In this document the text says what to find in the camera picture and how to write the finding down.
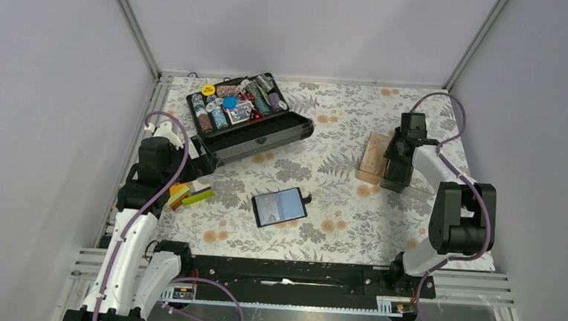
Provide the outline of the black card holder wallet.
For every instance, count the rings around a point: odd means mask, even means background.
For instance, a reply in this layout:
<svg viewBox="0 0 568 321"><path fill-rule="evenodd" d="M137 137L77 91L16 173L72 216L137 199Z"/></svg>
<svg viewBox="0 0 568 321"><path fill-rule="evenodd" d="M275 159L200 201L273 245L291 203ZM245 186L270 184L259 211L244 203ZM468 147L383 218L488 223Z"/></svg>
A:
<svg viewBox="0 0 568 321"><path fill-rule="evenodd" d="M308 216L306 205L311 202L312 195L303 196L299 187L251 197L257 227L305 218Z"/></svg>

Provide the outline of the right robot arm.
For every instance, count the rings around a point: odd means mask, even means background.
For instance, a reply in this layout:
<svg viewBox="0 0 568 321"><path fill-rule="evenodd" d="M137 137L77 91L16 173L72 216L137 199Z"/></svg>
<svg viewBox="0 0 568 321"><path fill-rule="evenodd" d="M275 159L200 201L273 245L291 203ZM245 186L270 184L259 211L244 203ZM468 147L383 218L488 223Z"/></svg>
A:
<svg viewBox="0 0 568 321"><path fill-rule="evenodd" d="M387 168L381 187L426 199L411 186L413 172L423 174L435 192L427 238L399 253L384 275L384 284L404 296L416 293L430 273L450 260L475 260L494 245L497 191L463 175L430 139L423 113L403 113L384 153Z"/></svg>

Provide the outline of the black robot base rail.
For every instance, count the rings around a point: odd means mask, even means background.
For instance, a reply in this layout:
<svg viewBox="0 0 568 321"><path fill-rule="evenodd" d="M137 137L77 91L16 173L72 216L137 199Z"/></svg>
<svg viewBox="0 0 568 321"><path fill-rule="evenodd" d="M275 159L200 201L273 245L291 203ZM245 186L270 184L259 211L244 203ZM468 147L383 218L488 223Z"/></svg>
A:
<svg viewBox="0 0 568 321"><path fill-rule="evenodd" d="M431 276L410 276L397 266L348 265L226 256L183 255L180 277L233 285L333 288L350 296L435 298Z"/></svg>

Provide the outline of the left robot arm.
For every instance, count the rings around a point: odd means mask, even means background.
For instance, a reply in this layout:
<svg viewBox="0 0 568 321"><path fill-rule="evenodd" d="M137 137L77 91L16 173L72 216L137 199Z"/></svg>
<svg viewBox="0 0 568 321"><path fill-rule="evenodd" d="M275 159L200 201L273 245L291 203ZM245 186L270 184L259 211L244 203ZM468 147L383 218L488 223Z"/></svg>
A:
<svg viewBox="0 0 568 321"><path fill-rule="evenodd" d="M138 161L117 194L114 231L101 268L82 305L67 310L62 321L147 321L167 284L184 281L193 271L188 244L163 240L137 275L170 187L213 174L217 158L179 123L147 123L145 129L152 136L141 141Z"/></svg>

